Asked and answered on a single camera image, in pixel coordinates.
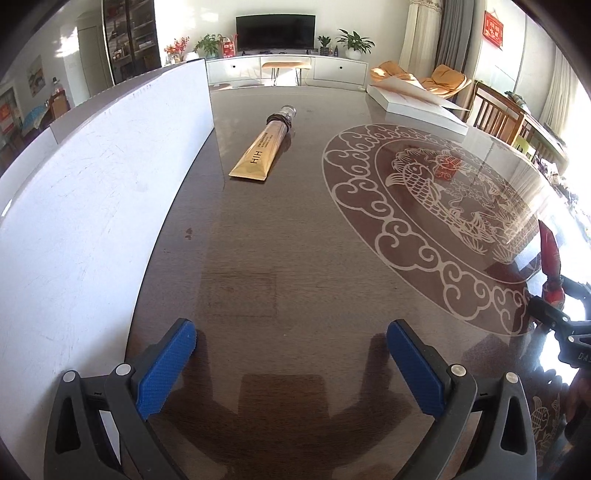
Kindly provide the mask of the person right hand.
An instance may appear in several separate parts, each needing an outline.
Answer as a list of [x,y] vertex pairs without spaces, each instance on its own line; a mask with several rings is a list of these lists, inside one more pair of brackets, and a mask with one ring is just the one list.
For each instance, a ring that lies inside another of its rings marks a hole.
[[565,403],[565,437],[575,443],[575,433],[590,409],[590,371],[580,369],[571,382]]

